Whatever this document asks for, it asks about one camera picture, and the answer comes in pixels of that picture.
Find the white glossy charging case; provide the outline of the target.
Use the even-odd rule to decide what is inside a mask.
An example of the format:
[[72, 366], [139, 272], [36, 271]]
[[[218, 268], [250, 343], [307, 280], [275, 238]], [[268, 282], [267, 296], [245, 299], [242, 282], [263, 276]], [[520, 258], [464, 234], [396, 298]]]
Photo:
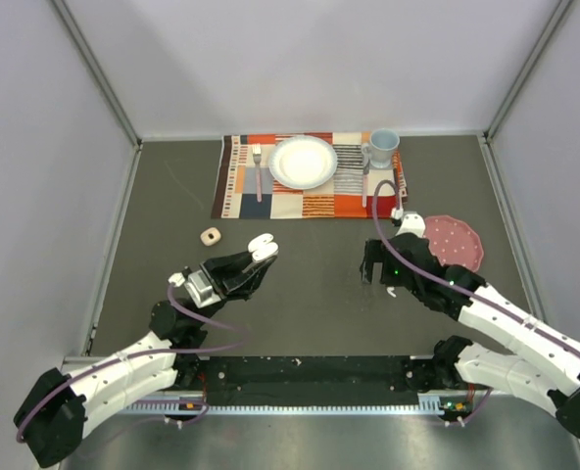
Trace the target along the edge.
[[261, 262], [278, 254], [279, 246], [270, 233], [264, 233], [252, 239], [248, 246], [253, 262]]

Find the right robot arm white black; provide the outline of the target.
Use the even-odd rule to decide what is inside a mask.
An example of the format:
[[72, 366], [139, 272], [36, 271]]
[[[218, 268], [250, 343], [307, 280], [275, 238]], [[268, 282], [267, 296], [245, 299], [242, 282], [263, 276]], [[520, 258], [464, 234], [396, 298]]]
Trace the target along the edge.
[[363, 282], [372, 281], [376, 264], [382, 266], [381, 284], [408, 290], [427, 308], [507, 349], [499, 354], [471, 343], [439, 357], [433, 372], [441, 385], [464, 381], [509, 393], [547, 411], [580, 439], [580, 342], [527, 313], [470, 269], [441, 263], [428, 240], [413, 233], [367, 240]]

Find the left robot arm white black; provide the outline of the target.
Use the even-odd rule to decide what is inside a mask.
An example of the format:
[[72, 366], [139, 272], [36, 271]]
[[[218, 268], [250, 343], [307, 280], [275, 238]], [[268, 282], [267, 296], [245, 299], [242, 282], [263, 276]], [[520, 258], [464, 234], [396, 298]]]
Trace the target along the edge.
[[278, 251], [272, 244], [173, 274], [141, 339], [88, 366], [69, 373], [52, 368], [37, 379], [13, 419], [18, 442], [40, 467], [52, 467], [126, 407], [158, 391], [192, 386], [198, 360], [212, 353], [203, 345], [204, 328], [229, 327], [214, 315], [229, 302], [249, 300]]

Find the beige case with black oval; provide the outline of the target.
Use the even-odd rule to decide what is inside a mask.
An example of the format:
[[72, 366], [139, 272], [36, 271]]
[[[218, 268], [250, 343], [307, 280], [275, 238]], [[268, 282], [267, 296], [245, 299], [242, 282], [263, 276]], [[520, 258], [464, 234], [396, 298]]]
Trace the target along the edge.
[[210, 247], [221, 240], [221, 233], [216, 227], [210, 227], [201, 233], [200, 240], [204, 246]]

